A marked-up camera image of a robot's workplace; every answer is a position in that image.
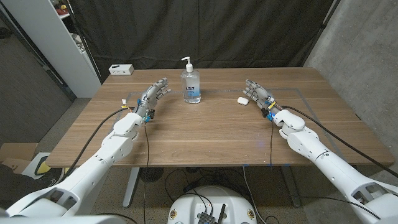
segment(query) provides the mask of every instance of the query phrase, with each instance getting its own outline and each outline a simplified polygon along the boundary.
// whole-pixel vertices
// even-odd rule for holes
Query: wooden table
[[[141,92],[157,80],[167,77],[173,91],[155,107],[155,118],[147,123],[150,167],[167,166],[268,166],[270,163],[271,122],[264,119],[257,105],[247,106],[236,100],[245,95],[245,80],[251,79],[269,90],[280,105],[293,106],[319,120],[330,131],[382,164],[392,164],[394,157],[372,131],[354,114],[331,86],[313,68],[228,68],[198,69],[201,102],[183,101],[180,74],[176,70],[135,70],[132,75],[110,75],[97,94],[72,124],[47,159],[51,167],[70,166],[97,125],[107,115],[120,109],[121,99],[136,106]],[[110,132],[114,116],[98,131],[78,165],[92,156]],[[367,159],[342,145],[311,121],[306,125],[316,131],[329,149],[350,164],[370,164]],[[116,166],[144,167],[147,144],[144,129],[130,155]],[[276,166],[309,165],[309,160],[291,150],[274,129],[272,163]]]

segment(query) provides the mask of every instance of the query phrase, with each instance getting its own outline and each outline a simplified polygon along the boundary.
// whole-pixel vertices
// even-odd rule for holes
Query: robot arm
[[[347,201],[367,208],[381,220],[398,215],[398,187],[359,173],[322,144],[302,118],[280,107],[262,86],[251,80],[246,80],[246,85],[243,93],[257,102],[264,117],[281,127],[279,134],[287,140],[289,147],[312,161]],[[379,221],[362,208],[351,207],[363,223]]]
[[[65,217],[79,213],[82,201],[108,169],[126,157],[138,137],[138,129],[153,117],[157,100],[171,90],[163,78],[150,86],[138,100],[135,113],[119,120],[105,137],[101,148],[63,182],[26,195],[7,209],[10,217]]]

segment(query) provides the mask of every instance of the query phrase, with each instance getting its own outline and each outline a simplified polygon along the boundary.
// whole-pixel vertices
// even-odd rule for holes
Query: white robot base
[[[211,204],[207,199],[202,197],[206,204],[205,208],[200,197],[191,190],[188,192],[189,194],[181,196],[173,203],[167,217],[168,224],[204,224],[213,222],[217,222],[218,224],[257,223],[252,205],[235,191],[215,185],[197,187],[195,190],[198,195],[206,197]]]

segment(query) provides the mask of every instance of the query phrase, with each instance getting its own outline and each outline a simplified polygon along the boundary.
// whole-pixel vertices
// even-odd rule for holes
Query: power strip
[[[111,75],[131,75],[134,67],[131,64],[112,65],[109,68]]]

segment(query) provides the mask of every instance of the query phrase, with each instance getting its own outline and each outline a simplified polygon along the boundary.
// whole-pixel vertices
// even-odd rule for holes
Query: clear plastic bottle
[[[200,102],[200,74],[193,69],[190,63],[190,57],[185,57],[181,60],[188,60],[186,65],[187,69],[181,73],[182,92],[184,101],[186,103],[199,103]]]

